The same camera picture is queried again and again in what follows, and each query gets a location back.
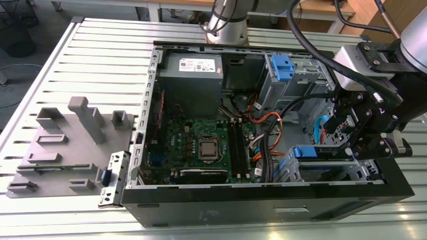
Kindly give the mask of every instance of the motherboard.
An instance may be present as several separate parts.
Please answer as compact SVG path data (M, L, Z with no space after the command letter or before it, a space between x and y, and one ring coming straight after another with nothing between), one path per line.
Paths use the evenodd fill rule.
M254 183L252 123L169 120L164 151L149 153L153 184Z

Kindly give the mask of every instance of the power supply label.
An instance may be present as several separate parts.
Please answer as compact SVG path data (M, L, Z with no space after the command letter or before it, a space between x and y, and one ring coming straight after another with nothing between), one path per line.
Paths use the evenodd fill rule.
M179 71L215 73L215 60L199 58L181 58L179 60Z

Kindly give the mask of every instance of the black wire mesh bin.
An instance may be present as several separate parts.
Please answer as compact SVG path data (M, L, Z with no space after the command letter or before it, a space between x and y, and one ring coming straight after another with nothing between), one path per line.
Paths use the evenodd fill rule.
M39 18L33 10L33 0L0 0L0 6L7 13L17 14L27 27L37 25Z
M36 51L25 24L11 12L0 12L0 48L15 58L27 57Z

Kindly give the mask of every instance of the floor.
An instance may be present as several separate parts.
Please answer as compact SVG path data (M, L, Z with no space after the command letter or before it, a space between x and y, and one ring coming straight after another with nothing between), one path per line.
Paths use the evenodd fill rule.
M0 87L0 132L4 129L16 110L16 103L19 103L19 101L23 99L40 71L40 67L33 65L17 65L5 69L1 68L13 64L43 65L51 55L59 39L61 38L73 16L84 16L88 18L100 19L139 20L136 9L135 7L129 6L61 3L63 10L57 12L55 11L49 1L35 0L35 4L33 10L39 18L39 24L28 28L28 32L33 42L36 43L36 53L24 58L13 58L0 50L0 71L8 78L8 85ZM147 19L147 11L144 11L144 9L139 9L139 12L143 18ZM171 13L167 11L167 9L164 9L163 21L169 23L183 23L187 21L188 15L189 11L180 12L177 10L177 17L172 18ZM201 21L208 19L209 14L203 14ZM251 18L250 27L274 28L274 26L270 24L268 17L259 16L254 16Z

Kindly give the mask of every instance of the aluminum profile table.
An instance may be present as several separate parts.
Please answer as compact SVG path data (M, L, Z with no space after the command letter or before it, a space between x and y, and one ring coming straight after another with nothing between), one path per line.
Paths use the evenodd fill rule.
M319 49L334 52L362 41L350 35L306 36ZM416 195L339 221L144 228L124 208L97 209L97 195L7 198L8 183L39 126L40 108L69 113L69 97L85 96L101 113L120 109L139 114L155 40L203 43L204 34L196 25L172 23L87 18L69 24L0 136L0 238L426 239L427 127L422 119L403 132L414 157L398 159ZM288 31L251 28L248 40L252 46L302 48Z

